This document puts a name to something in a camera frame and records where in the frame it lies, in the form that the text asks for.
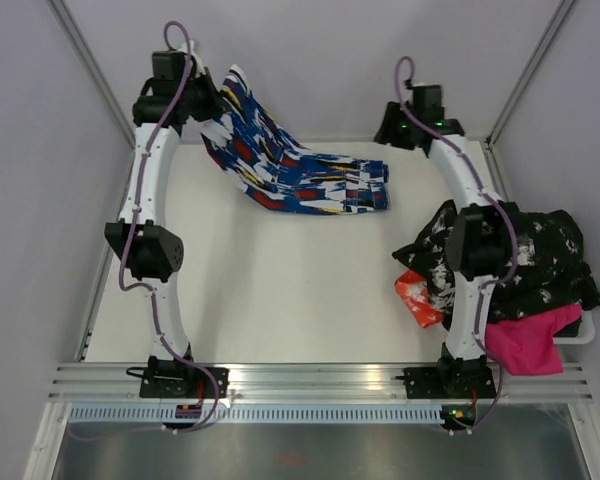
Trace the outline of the blue white red patterned trousers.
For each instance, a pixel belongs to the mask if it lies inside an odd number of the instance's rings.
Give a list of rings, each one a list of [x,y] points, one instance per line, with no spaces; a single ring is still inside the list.
[[[308,148],[256,99],[244,71],[227,72],[220,95],[228,111],[207,121],[208,155],[248,197],[274,212],[354,215],[389,208],[389,167]]]

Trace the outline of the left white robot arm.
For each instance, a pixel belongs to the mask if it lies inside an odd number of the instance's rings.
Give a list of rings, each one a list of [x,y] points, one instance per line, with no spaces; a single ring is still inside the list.
[[[189,120],[204,123],[226,110],[208,68],[195,53],[153,53],[152,75],[132,108],[135,149],[126,196],[105,239],[119,260],[118,285],[146,300],[152,335],[151,358],[179,361],[165,370],[163,386],[190,395],[198,374],[181,319],[178,273],[183,240],[166,224],[166,195],[174,155]]]

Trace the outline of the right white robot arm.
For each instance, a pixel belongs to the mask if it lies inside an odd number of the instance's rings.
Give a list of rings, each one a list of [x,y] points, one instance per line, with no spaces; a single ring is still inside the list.
[[[448,185],[457,216],[444,255],[454,274],[455,296],[443,354],[476,360],[486,355],[493,291],[517,268],[517,237],[508,215],[512,209],[482,180],[458,120],[445,117],[441,85],[399,81],[397,96],[387,104],[375,141],[422,150]]]

